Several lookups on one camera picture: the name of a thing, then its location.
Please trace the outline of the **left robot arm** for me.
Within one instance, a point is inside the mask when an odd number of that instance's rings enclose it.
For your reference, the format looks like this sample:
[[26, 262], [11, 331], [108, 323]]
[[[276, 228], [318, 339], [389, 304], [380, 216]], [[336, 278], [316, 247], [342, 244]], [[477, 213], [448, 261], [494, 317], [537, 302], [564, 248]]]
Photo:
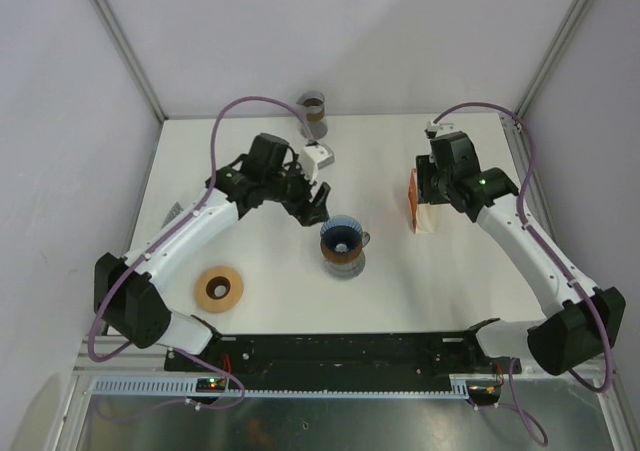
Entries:
[[281, 204], [304, 227], [327, 221], [330, 187], [317, 176], [334, 160], [333, 151], [320, 142], [295, 152], [282, 138], [256, 136], [248, 152], [216, 170], [196, 201], [146, 245], [123, 257], [107, 253], [96, 262], [97, 319], [140, 349], [155, 344], [179, 348], [197, 369], [214, 368], [221, 347], [212, 340], [213, 330], [165, 303], [163, 294], [173, 274], [216, 235], [266, 201]]

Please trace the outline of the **clear ribbed glass server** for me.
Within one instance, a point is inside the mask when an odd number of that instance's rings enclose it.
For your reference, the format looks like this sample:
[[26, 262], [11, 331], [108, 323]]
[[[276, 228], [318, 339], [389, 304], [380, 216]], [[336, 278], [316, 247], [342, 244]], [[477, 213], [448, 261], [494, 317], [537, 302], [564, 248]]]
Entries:
[[365, 266], [366, 256], [364, 253], [348, 263], [339, 264], [328, 260], [324, 262], [325, 271], [333, 278], [342, 281], [358, 277], [363, 272]]

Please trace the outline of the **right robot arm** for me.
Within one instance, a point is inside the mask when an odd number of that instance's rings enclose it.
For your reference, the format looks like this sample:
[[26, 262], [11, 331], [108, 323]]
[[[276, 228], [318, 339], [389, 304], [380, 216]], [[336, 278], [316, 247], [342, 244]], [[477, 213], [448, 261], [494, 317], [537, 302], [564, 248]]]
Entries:
[[416, 158], [418, 197], [452, 206], [507, 254], [536, 297], [544, 321], [527, 331], [535, 361], [560, 375], [599, 354], [610, 355], [626, 308], [615, 287], [600, 288], [550, 242], [517, 185], [499, 168], [481, 168], [461, 131], [427, 134], [431, 151]]

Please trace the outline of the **blue ribbed cone dripper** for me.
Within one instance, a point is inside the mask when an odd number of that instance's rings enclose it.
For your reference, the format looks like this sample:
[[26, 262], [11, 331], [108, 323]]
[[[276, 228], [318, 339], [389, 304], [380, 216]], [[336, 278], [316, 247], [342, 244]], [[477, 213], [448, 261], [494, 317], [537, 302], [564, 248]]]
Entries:
[[355, 250], [359, 245], [367, 246], [371, 237], [355, 218], [334, 215], [322, 225], [320, 239], [330, 251], [347, 252]]

